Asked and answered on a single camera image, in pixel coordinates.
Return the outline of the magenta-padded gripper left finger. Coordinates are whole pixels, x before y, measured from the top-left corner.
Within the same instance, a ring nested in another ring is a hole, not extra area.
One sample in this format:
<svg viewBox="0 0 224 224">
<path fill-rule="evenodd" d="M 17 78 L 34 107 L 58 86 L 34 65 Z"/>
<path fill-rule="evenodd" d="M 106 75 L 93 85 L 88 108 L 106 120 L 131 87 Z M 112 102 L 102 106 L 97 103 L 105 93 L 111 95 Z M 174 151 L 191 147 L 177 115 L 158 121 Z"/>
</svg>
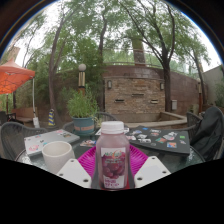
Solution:
<svg viewBox="0 0 224 224">
<path fill-rule="evenodd" d="M 98 189 L 95 152 L 96 148 L 93 147 L 78 159 L 69 159 L 57 176 L 83 188 Z"/>
</svg>

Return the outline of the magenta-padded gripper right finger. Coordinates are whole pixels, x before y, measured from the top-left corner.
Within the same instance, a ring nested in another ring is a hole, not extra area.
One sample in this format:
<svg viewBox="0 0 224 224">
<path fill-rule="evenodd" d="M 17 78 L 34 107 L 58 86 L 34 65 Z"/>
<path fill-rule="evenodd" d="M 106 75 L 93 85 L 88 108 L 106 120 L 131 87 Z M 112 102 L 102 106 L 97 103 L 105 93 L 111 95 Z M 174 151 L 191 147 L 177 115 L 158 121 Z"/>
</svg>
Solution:
<svg viewBox="0 0 224 224">
<path fill-rule="evenodd" d="M 130 146 L 130 169 L 136 188 L 170 175 L 170 171 L 156 156 L 148 157 L 133 145 Z"/>
</svg>

